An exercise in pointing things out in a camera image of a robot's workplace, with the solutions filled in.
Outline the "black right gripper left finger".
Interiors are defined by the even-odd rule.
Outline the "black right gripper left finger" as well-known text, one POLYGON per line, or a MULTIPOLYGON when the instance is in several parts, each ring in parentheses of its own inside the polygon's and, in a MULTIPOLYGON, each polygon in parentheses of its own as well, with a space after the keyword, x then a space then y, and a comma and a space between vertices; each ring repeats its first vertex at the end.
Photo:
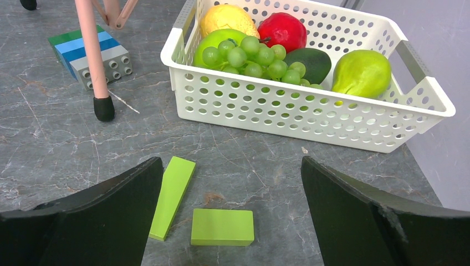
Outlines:
POLYGON ((140 265, 164 167, 159 157, 27 211, 1 213, 2 265, 140 265))

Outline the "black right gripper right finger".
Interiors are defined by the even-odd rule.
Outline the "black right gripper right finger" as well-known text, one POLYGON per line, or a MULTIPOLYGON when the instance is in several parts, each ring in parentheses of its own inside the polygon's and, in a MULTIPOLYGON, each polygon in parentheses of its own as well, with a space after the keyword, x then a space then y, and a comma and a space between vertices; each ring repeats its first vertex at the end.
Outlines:
POLYGON ((301 176, 325 265, 469 264, 469 212, 393 195, 309 156, 301 176))

